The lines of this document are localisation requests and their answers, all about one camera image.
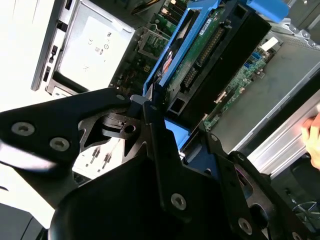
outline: green circuit board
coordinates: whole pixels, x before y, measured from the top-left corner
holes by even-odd
[[[220,27],[220,18],[224,11],[223,8],[215,10],[204,23],[166,88],[165,102],[170,101],[170,93],[182,82],[188,87],[198,73],[193,65],[201,65],[204,62],[223,34],[224,29]]]
[[[233,93],[232,97],[227,101],[227,103],[220,102],[217,104],[213,112],[220,108],[219,104],[223,104],[223,107],[218,114],[210,116],[203,120],[206,130],[210,131],[213,126],[219,121],[223,113],[225,113],[237,100],[237,98],[245,91],[246,87],[252,83],[253,76],[263,69],[266,65],[266,59],[261,57],[259,60],[252,62],[249,66],[244,65],[240,68],[235,77],[230,81],[226,89],[225,94]]]

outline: hole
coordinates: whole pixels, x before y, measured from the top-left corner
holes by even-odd
[[[260,230],[263,230],[268,226],[268,215],[260,205],[252,205],[249,211],[252,216],[252,221],[260,228]]]
[[[29,128],[27,126],[19,126],[18,130],[19,132],[28,132]]]
[[[185,102],[180,98],[177,98],[172,104],[172,106],[170,107],[170,109],[176,113],[179,113],[184,105],[185,105]]]
[[[246,230],[249,230],[249,226],[244,222],[243,223],[243,227],[246,229]]]
[[[47,82],[48,77],[49,77],[50,70],[51,70],[51,67],[47,66],[46,69],[45,69],[44,76],[43,76],[43,81],[44,81],[44,82]]]
[[[4,186],[0,186],[0,190],[3,190],[3,191],[6,191],[6,192],[9,192],[9,190],[8,190],[6,187],[4,187]]]
[[[133,133],[135,130],[136,130],[136,127],[133,126],[133,125],[129,125],[129,126],[126,126],[126,127],[124,128],[124,132],[125,132],[126,134],[131,134],[131,133]]]
[[[72,0],[66,0],[64,8],[67,9],[67,10],[70,10],[71,4],[72,4]]]
[[[53,46],[52,47],[52,51],[51,51],[51,57],[49,58],[49,63],[53,63],[54,62],[54,56],[57,54],[57,51],[58,51],[58,47],[57,46]]]
[[[110,127],[110,126],[103,126],[103,129],[106,131],[114,132],[114,133],[120,133],[121,129],[115,128],[115,127]]]
[[[65,146],[65,144],[62,141],[55,141],[54,144],[58,147],[63,148]]]
[[[245,16],[246,12],[247,11],[242,6],[237,5],[234,10],[234,15],[242,19]]]
[[[181,206],[182,204],[184,204],[183,203],[183,201],[182,201],[182,199],[180,198],[180,197],[177,197],[176,199],[175,199],[175,201]]]
[[[63,31],[65,33],[67,32],[67,29],[68,29],[68,25],[60,20],[58,20],[56,27],[57,27],[57,29],[60,29],[61,31]]]

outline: metal frame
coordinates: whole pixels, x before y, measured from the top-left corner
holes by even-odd
[[[319,81],[319,67],[320,63],[301,82],[308,81],[315,70],[318,71],[314,73],[314,77],[318,76],[317,80]],[[320,110],[319,103],[320,90],[248,156],[248,159],[261,173],[271,175],[271,178],[274,178],[306,153],[306,146],[301,137],[301,125],[308,118],[318,114]]]

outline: white label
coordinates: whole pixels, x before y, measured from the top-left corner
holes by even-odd
[[[270,48],[272,48],[274,45],[276,45],[278,43],[278,39],[276,39],[274,36],[272,38],[270,38],[266,43],[264,43],[261,48],[266,52],[268,51]]]
[[[106,88],[124,54],[124,45],[115,28],[89,16],[81,36],[65,51],[61,73],[91,91]]]
[[[89,16],[82,32],[82,44],[90,51],[91,57],[106,63],[111,61],[113,45],[117,42],[118,32]]]
[[[209,24],[211,23],[211,21],[212,21],[211,18],[209,18],[209,19],[206,21],[206,23],[204,24],[203,28],[201,29],[201,31],[200,31],[200,33],[199,33],[200,36],[202,36],[202,35],[205,33],[205,31],[206,31],[207,28],[209,27]]]

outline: blue tab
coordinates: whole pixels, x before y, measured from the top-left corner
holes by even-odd
[[[281,0],[247,0],[246,4],[276,23],[289,13],[289,7]]]
[[[190,137],[189,130],[167,118],[164,120],[164,123],[165,123],[166,129],[169,129],[173,132],[176,145],[180,150]]]

